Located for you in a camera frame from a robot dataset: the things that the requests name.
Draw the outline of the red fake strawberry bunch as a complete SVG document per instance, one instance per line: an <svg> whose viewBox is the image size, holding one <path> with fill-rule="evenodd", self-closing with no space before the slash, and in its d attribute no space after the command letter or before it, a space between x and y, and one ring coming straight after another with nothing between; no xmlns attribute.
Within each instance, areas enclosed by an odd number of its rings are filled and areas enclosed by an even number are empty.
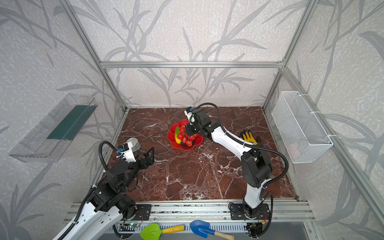
<svg viewBox="0 0 384 240"><path fill-rule="evenodd" d="M180 127L180 134L179 134L179 139L182 140L182 142L186 143L187 146L192 147L195 144L195 139L198 136L197 134L195 135L189 135L187 133L186 126L181 126Z"/></svg>

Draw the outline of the yellow orange fake squash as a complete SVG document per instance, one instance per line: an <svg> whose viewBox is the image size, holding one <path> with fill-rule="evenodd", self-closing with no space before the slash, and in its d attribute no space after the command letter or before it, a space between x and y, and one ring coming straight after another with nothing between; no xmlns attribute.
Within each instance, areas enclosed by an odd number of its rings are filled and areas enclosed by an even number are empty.
<svg viewBox="0 0 384 240"><path fill-rule="evenodd" d="M181 139L179 139L179 137L178 137L178 136L175 136L175 141L176 141L176 143L177 143L177 144L181 144L181 142L182 142L182 140L181 140Z"/></svg>

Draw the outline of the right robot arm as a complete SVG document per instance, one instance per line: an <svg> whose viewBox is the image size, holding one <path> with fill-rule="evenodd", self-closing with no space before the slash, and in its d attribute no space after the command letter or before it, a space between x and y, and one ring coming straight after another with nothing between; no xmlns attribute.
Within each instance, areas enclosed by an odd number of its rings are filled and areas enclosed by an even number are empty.
<svg viewBox="0 0 384 240"><path fill-rule="evenodd" d="M196 108L188 107L184 113L189 121L186 126L189 135L200 134L207 137L225 147L241 161L243 179L247 183L243 199L244 214L250 220L255 219L264 203L265 189L288 173L288 159L280 152L264 148L260 141L247 142L228 131L222 124L219 107L213 103L204 103ZM279 156L284 162L283 172L273 179L273 166L268 153Z"/></svg>

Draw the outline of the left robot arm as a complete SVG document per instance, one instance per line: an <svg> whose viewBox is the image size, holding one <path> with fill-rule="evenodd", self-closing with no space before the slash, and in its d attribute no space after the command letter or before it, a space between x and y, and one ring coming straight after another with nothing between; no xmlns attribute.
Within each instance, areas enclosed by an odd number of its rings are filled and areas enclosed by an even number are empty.
<svg viewBox="0 0 384 240"><path fill-rule="evenodd" d="M118 161L112 167L108 167L104 160L104 145L117 154ZM75 216L55 236L56 240L97 240L119 221L131 220L140 212L126 192L139 171L154 164L155 149L141 154L140 149L129 141L117 148L102 141L98 153L105 174L90 188Z"/></svg>

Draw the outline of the red flower-shaped fruit bowl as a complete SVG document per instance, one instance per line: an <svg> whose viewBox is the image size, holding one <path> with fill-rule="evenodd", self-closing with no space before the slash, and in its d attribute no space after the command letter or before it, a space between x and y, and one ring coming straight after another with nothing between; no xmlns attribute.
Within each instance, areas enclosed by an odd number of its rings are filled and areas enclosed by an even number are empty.
<svg viewBox="0 0 384 240"><path fill-rule="evenodd" d="M173 148L183 149L183 150L188 151L188 150L192 150L194 147L200 145L203 142L203 136L200 134L197 134L198 136L195 139L195 144L192 147L185 148L182 145L176 143L176 141L175 141L175 129L176 129L176 127L186 126L186 124L188 124L188 123L189 123L188 120L181 120L178 123L175 123L170 127L170 131L167 134L167 138L171 142L171 145Z"/></svg>

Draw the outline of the silver tin can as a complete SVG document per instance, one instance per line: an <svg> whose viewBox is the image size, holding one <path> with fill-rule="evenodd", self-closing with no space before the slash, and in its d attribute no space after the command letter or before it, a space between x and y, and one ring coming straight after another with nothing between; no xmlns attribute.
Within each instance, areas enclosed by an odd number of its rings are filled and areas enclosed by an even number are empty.
<svg viewBox="0 0 384 240"><path fill-rule="evenodd" d="M129 149L132 150L132 152L137 152L141 148L141 145L137 138L130 138L126 141L126 143L128 144Z"/></svg>

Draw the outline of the yellow black work glove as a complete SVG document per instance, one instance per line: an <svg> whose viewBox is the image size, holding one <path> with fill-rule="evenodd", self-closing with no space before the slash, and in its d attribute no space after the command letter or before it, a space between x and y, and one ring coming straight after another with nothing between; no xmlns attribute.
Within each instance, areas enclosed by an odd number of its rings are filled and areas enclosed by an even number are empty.
<svg viewBox="0 0 384 240"><path fill-rule="evenodd" d="M240 134L240 138L245 142L257 145L257 140L254 138L253 134L249 131L242 131Z"/></svg>

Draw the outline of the green toy shovel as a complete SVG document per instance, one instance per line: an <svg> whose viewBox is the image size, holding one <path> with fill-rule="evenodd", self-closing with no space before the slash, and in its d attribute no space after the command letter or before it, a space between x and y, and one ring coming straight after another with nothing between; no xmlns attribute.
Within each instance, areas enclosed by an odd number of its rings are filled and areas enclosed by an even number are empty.
<svg viewBox="0 0 384 240"><path fill-rule="evenodd" d="M178 233L183 232L184 230L185 225L161 229L158 224L150 224L140 232L140 237L143 240L159 240L162 234Z"/></svg>

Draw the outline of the blue toy shovel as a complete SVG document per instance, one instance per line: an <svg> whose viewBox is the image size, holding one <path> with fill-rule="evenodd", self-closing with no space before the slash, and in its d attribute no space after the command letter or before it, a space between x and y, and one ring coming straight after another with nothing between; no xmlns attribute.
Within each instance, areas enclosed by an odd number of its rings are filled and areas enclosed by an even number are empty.
<svg viewBox="0 0 384 240"><path fill-rule="evenodd" d="M224 234L215 230L210 229L210 224L201 220L195 220L190 223L190 229L192 232L202 238L207 238L208 235L217 236L225 240L234 240L233 235Z"/></svg>

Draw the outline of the clear plastic wall bin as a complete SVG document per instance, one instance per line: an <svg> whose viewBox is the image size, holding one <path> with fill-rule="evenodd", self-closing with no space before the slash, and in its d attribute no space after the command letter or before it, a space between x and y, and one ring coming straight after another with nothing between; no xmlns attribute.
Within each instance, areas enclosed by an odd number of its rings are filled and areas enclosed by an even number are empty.
<svg viewBox="0 0 384 240"><path fill-rule="evenodd" d="M67 94L9 153L23 163L56 163L98 105L94 97Z"/></svg>

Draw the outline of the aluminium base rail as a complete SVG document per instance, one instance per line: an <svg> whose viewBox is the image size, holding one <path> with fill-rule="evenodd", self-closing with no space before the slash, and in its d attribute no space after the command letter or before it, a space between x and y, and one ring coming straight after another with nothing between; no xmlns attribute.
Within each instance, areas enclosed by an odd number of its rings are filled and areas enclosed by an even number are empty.
<svg viewBox="0 0 384 240"><path fill-rule="evenodd" d="M194 220L202 220L209 223L226 222L262 222L266 211L261 213L259 219L233 220L235 215L229 210L229 203L242 204L242 200L184 200L184 201L154 201L138 202L138 205L151 205L150 210L137 214L132 220L121 223L189 223ZM273 222L314 222L315 216L308 202L297 201L293 198L274 198Z"/></svg>

